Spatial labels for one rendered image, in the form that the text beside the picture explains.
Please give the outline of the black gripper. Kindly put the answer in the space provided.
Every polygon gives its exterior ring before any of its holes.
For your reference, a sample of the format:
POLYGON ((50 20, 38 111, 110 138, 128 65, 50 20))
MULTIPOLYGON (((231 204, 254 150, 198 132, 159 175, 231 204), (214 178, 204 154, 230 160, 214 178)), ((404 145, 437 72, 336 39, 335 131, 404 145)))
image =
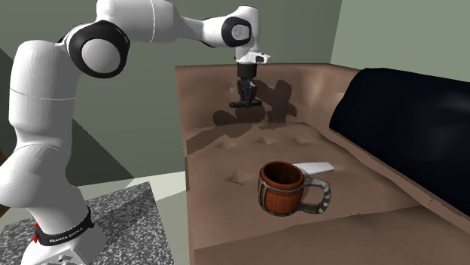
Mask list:
POLYGON ((257 74, 256 64, 237 64, 237 93, 238 100, 229 103, 230 108, 251 108, 259 106, 262 101, 256 99, 257 87, 253 84, 253 79, 257 74))

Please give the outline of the brown tufted sofa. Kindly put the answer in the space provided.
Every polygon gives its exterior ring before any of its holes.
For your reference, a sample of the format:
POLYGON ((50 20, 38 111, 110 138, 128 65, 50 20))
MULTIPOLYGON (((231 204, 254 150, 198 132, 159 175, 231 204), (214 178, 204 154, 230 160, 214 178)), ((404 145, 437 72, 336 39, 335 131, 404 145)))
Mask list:
POLYGON ((237 100, 232 65, 179 66, 191 265, 470 265, 470 218, 329 129, 356 70, 258 67, 256 108, 237 100), (329 162, 321 215, 258 204, 271 161, 329 162))

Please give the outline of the brown barrel-shaped wooden mug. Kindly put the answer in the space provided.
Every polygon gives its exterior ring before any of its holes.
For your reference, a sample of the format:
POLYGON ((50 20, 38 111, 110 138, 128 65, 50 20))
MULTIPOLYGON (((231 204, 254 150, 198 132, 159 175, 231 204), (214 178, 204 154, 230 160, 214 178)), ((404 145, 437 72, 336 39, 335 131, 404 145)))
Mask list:
POLYGON ((295 212, 322 214, 331 201, 330 184, 315 175, 305 175, 292 163, 273 161, 261 167, 258 179, 258 203, 267 213, 286 217, 295 212), (322 190, 317 204, 302 202, 306 187, 322 190))

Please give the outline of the white flat blade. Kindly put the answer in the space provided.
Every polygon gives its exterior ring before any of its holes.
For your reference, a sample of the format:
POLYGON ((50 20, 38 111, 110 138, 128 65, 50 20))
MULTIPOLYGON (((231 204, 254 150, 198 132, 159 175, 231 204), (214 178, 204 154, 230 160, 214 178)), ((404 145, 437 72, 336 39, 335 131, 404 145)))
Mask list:
POLYGON ((334 171, 334 167, 328 162, 295 163, 294 166, 298 167, 305 175, 317 175, 334 171))

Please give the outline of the dark navy cushion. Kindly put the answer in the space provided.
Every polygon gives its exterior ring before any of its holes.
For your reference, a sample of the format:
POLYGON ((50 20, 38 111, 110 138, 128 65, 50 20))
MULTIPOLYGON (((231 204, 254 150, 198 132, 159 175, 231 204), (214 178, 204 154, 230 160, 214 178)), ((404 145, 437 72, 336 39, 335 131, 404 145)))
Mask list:
POLYGON ((470 82, 362 69, 329 126, 470 217, 470 82))

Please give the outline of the grey speckled robot stand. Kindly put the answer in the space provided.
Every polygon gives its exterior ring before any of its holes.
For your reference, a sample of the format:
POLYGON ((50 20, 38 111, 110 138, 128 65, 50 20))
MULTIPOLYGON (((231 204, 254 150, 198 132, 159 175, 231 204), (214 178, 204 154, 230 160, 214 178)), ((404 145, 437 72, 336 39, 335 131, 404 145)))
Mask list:
MULTIPOLYGON (((87 201, 93 221, 107 236, 90 265, 174 265, 148 182, 87 201)), ((33 218, 8 224, 0 233, 0 265, 20 265, 33 239, 33 218)))

